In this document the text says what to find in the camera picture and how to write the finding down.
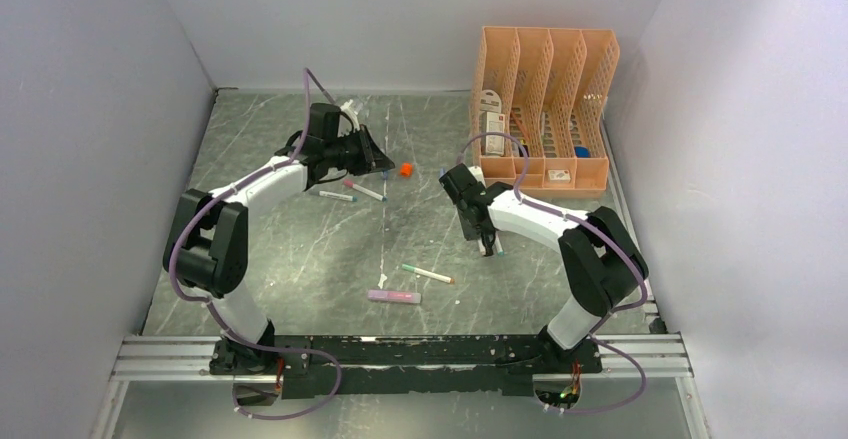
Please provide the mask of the green capped orange marker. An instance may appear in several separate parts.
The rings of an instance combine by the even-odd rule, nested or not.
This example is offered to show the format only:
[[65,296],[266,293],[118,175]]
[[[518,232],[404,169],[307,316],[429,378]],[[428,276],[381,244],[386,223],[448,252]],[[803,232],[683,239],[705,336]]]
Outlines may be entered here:
[[455,280],[450,276],[446,276],[446,275],[435,273],[435,272],[432,272],[432,271],[429,271],[429,270],[421,269],[421,268],[418,268],[418,267],[415,267],[415,266],[412,266],[412,265],[409,265],[409,264],[402,264],[401,269],[406,271],[406,272],[416,274],[416,275],[420,275],[422,277],[426,277],[426,278],[429,278],[429,279],[432,279],[432,280],[436,280],[436,281],[439,281],[439,282],[442,282],[442,283],[445,283],[445,284],[454,284],[455,283]]

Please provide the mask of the black orange highlighter body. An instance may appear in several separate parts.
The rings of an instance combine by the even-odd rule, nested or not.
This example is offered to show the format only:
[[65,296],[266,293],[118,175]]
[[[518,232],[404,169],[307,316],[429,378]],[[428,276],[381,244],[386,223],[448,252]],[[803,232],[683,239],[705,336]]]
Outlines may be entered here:
[[493,241],[478,239],[477,244],[478,251],[483,257],[490,257],[496,254],[495,245]]

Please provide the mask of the orange highlighter cap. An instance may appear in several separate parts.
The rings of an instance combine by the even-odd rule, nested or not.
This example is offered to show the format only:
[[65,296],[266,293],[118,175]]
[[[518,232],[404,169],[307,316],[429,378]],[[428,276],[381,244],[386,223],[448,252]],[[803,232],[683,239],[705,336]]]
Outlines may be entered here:
[[409,178],[413,172],[414,166],[411,163],[403,163],[398,170],[399,176],[404,178]]

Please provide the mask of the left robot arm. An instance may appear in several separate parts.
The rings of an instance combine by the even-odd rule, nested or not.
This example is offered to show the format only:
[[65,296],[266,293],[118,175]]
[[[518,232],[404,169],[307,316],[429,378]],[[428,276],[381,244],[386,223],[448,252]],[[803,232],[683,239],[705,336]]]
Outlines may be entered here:
[[178,297],[205,306],[225,337],[240,344],[237,362],[251,374],[273,368],[277,347],[272,322],[244,282],[250,229],[316,186],[394,168],[358,112],[352,100],[313,103],[304,128],[258,169],[211,191],[189,189],[178,200],[163,268]]

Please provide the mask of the blue capped white marker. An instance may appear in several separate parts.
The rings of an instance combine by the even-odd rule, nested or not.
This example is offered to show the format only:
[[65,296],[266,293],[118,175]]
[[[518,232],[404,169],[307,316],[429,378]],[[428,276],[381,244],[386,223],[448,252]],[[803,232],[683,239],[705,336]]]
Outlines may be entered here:
[[495,245],[495,250],[496,250],[497,255],[498,256],[504,256],[505,250],[503,248],[503,244],[501,242],[501,238],[500,238],[499,234],[497,234],[495,236],[494,245]]

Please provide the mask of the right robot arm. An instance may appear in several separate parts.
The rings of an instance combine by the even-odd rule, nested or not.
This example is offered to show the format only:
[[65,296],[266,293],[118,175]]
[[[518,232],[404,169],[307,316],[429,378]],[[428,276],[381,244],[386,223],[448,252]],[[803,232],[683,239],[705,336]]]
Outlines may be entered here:
[[464,237],[485,256],[496,253],[501,233],[513,233],[558,252],[571,297],[540,332],[542,365],[562,373],[578,358],[577,345],[604,319],[626,309],[635,290],[647,298],[648,266],[619,215],[608,207],[577,211],[516,192],[510,184],[489,186],[459,164],[439,182],[455,206]]

